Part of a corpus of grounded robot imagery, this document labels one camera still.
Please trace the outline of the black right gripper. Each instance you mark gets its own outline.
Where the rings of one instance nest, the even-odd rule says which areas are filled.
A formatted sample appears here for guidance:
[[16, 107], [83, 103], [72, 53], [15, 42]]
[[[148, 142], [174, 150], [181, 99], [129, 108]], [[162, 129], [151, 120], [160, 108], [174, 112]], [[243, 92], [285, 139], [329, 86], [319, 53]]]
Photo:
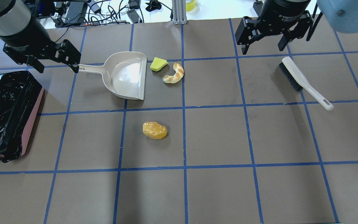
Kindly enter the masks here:
[[283, 37], [278, 43], [279, 51], [283, 51], [287, 44], [294, 39], [301, 39], [313, 22], [309, 11], [306, 11], [310, 0], [257, 0], [253, 9], [258, 19], [243, 17], [235, 32], [237, 45], [241, 46], [243, 55], [251, 44], [259, 41], [263, 32], [282, 31]]

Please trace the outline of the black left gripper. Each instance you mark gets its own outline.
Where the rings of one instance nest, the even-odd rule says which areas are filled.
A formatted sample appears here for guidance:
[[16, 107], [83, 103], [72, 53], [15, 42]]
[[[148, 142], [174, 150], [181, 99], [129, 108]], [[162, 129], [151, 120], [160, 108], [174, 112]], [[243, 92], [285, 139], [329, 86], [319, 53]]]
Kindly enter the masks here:
[[43, 73], [45, 66], [40, 60], [52, 60], [68, 65], [74, 73], [79, 71], [81, 53], [69, 40], [57, 44], [48, 37], [39, 40], [3, 37], [3, 41], [5, 42], [3, 51], [18, 65], [26, 64]]

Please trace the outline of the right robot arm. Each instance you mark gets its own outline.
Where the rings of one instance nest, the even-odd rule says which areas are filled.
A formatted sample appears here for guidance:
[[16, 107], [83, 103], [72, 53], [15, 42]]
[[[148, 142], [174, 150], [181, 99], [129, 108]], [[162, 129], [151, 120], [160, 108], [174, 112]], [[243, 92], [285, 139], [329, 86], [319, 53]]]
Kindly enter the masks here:
[[246, 55], [251, 44], [267, 36], [282, 35], [278, 49], [306, 37], [309, 41], [323, 16], [333, 30], [343, 34], [358, 33], [358, 0], [317, 0], [310, 13], [309, 0], [256, 0], [257, 18], [245, 16], [235, 31], [236, 44]]

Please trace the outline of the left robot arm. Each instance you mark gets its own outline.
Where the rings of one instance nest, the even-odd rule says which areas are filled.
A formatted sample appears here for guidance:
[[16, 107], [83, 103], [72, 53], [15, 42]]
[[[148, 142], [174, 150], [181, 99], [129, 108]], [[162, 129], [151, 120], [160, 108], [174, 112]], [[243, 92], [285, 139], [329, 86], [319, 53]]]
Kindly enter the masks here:
[[21, 0], [0, 0], [0, 39], [3, 51], [16, 64], [44, 72], [41, 60], [52, 60], [79, 71], [81, 53], [69, 41], [51, 40], [46, 29]]

